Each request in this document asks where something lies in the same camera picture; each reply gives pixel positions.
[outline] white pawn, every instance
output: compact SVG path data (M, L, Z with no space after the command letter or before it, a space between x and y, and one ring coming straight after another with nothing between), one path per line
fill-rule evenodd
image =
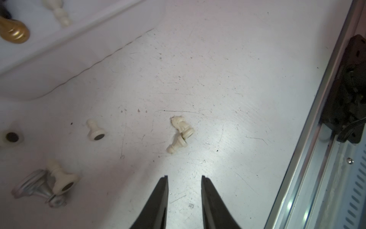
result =
M90 129L88 136L91 141L100 140L105 136L105 130L100 128L95 120L90 118L86 121L86 124Z
M62 27L67 27L72 24L72 20L69 18L68 13L62 8L63 0L42 0L43 6L49 10L52 10L53 15L60 22Z
M52 192L57 196L70 190L80 179L76 174L65 173L60 164L54 159L49 159L46 167L56 180Z
M169 146L168 152L173 154L173 153L177 152L179 148L187 147L187 146L188 146L187 142L182 138L181 135L178 135L175 143L173 143L171 146Z

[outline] scratched surface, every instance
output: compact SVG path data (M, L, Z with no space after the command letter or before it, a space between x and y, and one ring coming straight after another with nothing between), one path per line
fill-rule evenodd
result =
M350 1L167 2L161 24L52 93L1 101L2 228L128 228L169 177L167 228L203 228L201 176L242 228L263 228ZM183 115L196 130L166 152ZM87 139L94 118L108 131ZM82 179L68 205L14 200L11 188L56 158Z

